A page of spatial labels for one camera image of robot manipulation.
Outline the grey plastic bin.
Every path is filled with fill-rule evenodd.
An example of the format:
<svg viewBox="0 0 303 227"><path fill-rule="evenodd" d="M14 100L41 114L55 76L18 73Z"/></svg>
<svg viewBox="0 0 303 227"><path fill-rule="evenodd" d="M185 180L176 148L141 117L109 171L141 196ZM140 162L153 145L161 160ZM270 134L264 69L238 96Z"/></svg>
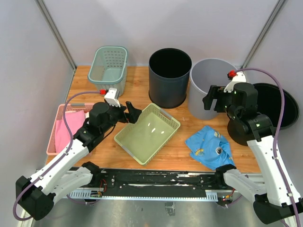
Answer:
<svg viewBox="0 0 303 227"><path fill-rule="evenodd" d="M204 109L203 98L211 85L226 86L229 83L227 73L236 69L229 62L216 58L203 59L192 67L187 107L195 118L208 121L218 115L214 111L215 103L210 110Z"/></svg>

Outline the light green plastic basket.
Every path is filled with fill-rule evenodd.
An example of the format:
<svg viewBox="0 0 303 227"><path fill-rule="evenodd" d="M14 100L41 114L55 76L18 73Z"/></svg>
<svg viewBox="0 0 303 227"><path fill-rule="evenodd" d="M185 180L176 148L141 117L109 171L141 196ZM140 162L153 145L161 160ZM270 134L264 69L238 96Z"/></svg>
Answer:
<svg viewBox="0 0 303 227"><path fill-rule="evenodd" d="M180 127L180 122L156 104L145 107L135 124L127 124L115 142L140 165L148 164Z"/></svg>

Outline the dark blue cylindrical bin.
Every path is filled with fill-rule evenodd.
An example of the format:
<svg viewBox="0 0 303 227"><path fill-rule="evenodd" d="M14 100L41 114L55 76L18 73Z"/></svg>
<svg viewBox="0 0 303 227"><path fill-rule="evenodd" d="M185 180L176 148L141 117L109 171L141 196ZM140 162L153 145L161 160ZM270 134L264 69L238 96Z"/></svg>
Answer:
<svg viewBox="0 0 303 227"><path fill-rule="evenodd" d="M154 52L149 59L149 98L161 108L172 109L186 99L191 58L176 48Z"/></svg>

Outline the teal plastic basket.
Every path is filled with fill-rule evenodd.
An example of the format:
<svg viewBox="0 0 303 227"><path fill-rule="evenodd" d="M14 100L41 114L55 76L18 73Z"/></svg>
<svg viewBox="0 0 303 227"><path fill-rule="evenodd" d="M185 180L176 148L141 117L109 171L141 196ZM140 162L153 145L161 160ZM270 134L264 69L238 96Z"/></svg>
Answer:
<svg viewBox="0 0 303 227"><path fill-rule="evenodd" d="M115 88L121 96L127 78L128 51L121 46L103 46L96 50L88 81L98 90Z"/></svg>

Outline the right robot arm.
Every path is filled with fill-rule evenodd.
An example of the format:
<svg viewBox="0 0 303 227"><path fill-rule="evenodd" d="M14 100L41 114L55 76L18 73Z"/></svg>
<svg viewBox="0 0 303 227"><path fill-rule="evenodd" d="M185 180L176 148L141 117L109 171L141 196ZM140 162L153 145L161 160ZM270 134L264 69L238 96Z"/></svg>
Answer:
<svg viewBox="0 0 303 227"><path fill-rule="evenodd" d="M240 82L227 87L210 86L203 98L204 108L209 110L216 100L214 110L226 112L236 130L247 141L261 170L264 185L248 179L232 164L215 171L214 183L219 189L232 187L253 204L253 209L264 224L271 224L302 213L303 199L298 191L286 187L288 178L285 165L274 143L277 135L270 118L258 112L258 91L253 84Z"/></svg>

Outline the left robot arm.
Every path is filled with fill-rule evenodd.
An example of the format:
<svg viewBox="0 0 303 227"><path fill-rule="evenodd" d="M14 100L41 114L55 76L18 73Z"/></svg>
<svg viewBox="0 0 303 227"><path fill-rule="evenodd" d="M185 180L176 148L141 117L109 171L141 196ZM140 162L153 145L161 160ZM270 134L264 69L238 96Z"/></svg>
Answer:
<svg viewBox="0 0 303 227"><path fill-rule="evenodd" d="M50 213L58 200L78 187L98 186L101 183L99 168L91 162L84 164L74 174L65 174L101 143L118 122L134 124L141 113L129 101L126 105L117 106L107 101L95 103L83 125L71 135L71 141L51 162L31 177L21 176L16 180L16 201L13 205L15 219L25 220L17 215L17 205L29 214L29 219L41 220Z"/></svg>

